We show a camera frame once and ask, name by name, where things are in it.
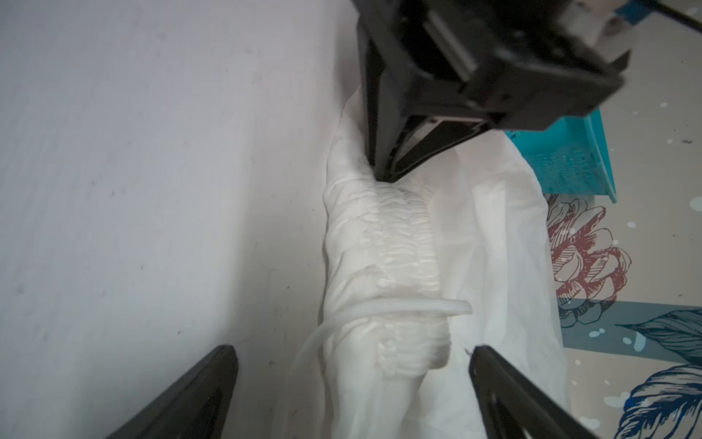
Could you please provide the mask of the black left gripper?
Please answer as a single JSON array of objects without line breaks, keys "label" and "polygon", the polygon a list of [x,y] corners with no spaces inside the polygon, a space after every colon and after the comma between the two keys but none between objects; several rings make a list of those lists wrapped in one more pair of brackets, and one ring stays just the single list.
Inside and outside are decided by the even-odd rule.
[{"label": "black left gripper", "polygon": [[377,181],[396,182],[491,126],[541,131],[588,115],[623,87],[579,35],[589,22],[579,1],[359,1],[356,9],[365,151]]}]

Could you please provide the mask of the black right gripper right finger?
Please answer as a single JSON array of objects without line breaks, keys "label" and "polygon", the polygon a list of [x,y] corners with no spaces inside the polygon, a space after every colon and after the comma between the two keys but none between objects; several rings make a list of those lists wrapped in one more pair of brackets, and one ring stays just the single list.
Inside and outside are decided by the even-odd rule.
[{"label": "black right gripper right finger", "polygon": [[489,438],[596,437],[496,350],[478,346],[470,357],[468,371]]}]

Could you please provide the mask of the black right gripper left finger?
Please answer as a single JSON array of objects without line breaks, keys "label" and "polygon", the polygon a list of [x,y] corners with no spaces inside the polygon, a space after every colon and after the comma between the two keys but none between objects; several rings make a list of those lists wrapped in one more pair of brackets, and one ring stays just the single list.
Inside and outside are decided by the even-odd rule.
[{"label": "black right gripper left finger", "polygon": [[234,347],[216,347],[110,437],[221,437],[238,371]]}]

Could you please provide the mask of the white shorts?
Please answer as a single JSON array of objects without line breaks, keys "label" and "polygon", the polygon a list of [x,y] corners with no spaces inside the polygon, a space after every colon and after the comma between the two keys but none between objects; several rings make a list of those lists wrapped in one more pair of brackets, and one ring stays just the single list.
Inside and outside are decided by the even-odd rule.
[{"label": "white shorts", "polygon": [[568,407],[548,206],[521,153],[490,132],[384,183],[365,133],[355,94],[327,159],[322,322],[287,373],[272,436],[301,436],[316,360],[334,438],[484,437],[469,375],[481,345]]}]

